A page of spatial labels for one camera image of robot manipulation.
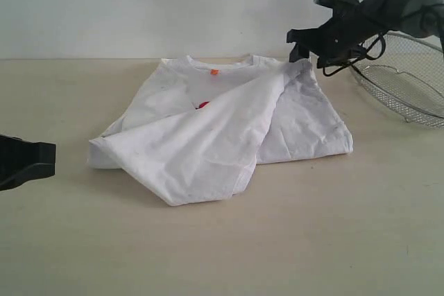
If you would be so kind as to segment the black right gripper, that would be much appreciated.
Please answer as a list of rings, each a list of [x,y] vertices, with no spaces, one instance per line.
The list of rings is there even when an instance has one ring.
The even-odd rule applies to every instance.
[[[349,60],[361,60],[367,50],[361,45],[382,33],[382,26],[360,9],[334,10],[332,18],[318,28],[291,29],[287,42],[294,43],[289,62],[318,56],[319,67],[343,66]]]

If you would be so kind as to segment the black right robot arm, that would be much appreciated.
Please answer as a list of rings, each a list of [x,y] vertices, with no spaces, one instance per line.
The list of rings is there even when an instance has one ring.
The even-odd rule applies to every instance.
[[[319,68],[348,66],[370,59],[364,42],[382,39],[389,31],[413,38],[443,38],[443,0],[314,0],[332,10],[318,28],[291,29],[287,42],[294,45],[289,61],[318,56]]]

